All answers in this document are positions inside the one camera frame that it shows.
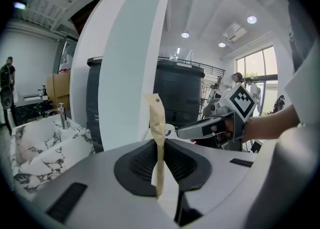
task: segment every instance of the ceiling light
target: ceiling light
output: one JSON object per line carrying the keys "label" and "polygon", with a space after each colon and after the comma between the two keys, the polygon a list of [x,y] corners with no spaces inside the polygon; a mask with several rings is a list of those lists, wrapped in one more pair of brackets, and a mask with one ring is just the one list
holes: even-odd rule
{"label": "ceiling light", "polygon": [[13,6],[14,6],[15,8],[21,9],[21,10],[24,10],[24,9],[26,8],[26,5],[23,4],[23,3],[21,3],[21,2],[15,2],[15,3],[13,4]]}
{"label": "ceiling light", "polygon": [[246,20],[248,21],[249,24],[255,24],[257,22],[257,18],[254,15],[248,16]]}
{"label": "ceiling light", "polygon": [[181,34],[181,36],[183,38],[188,38],[190,35],[189,35],[188,31],[185,31],[183,34]]}

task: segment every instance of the black vent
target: black vent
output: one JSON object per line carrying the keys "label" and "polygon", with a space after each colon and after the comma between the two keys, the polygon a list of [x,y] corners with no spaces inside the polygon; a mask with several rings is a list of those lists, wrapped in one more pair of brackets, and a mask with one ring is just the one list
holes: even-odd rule
{"label": "black vent", "polygon": [[142,180],[151,182],[156,160],[157,152],[154,145],[150,145],[131,159],[130,170]]}
{"label": "black vent", "polygon": [[73,183],[46,212],[50,217],[64,223],[87,189],[83,183]]}
{"label": "black vent", "polygon": [[[184,148],[174,141],[165,140],[164,161],[179,184],[180,192],[200,189],[211,175],[211,163],[202,155]],[[183,145],[192,145],[181,141],[178,142],[183,143]]]}
{"label": "black vent", "polygon": [[169,144],[165,145],[164,157],[166,165],[178,183],[197,169],[197,162],[193,158]]}
{"label": "black vent", "polygon": [[154,140],[121,156],[114,165],[119,184],[137,196],[156,197],[151,184],[152,172],[157,163],[157,144]]}
{"label": "black vent", "polygon": [[197,105],[198,104],[198,100],[191,100],[191,99],[188,99],[186,101],[187,104],[190,104],[190,105]]}

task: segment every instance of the white wall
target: white wall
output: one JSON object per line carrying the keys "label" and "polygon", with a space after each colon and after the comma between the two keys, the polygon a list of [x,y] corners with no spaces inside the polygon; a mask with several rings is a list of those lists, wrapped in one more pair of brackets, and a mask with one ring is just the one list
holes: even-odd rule
{"label": "white wall", "polygon": [[[0,66],[13,57],[15,88],[18,94],[38,94],[52,74],[58,42],[13,31],[4,31],[0,38]],[[3,123],[2,108],[0,120]]]}
{"label": "white wall", "polygon": [[87,60],[101,57],[114,21],[125,0],[100,0],[81,32],[75,48],[70,76],[70,108],[72,119],[86,126],[86,93],[89,66]]}

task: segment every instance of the white panel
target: white panel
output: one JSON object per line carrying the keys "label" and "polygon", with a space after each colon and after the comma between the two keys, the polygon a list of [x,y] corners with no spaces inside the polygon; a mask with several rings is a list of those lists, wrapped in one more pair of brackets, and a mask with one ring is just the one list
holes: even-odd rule
{"label": "white panel", "polygon": [[149,106],[144,94],[153,92],[167,2],[126,0],[114,22],[102,60],[98,93],[105,151],[145,138]]}
{"label": "white panel", "polygon": [[124,2],[125,0],[100,0],[78,40],[70,78],[70,107],[72,119],[82,126],[87,123],[87,60],[103,56],[109,33]]}

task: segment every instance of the air conditioner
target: air conditioner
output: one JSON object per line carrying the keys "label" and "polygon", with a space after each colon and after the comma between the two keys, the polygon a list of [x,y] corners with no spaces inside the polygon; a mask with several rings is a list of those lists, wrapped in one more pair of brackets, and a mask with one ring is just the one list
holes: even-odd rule
{"label": "air conditioner", "polygon": [[247,31],[241,25],[233,23],[228,27],[223,36],[227,39],[228,42],[235,42],[246,33]]}

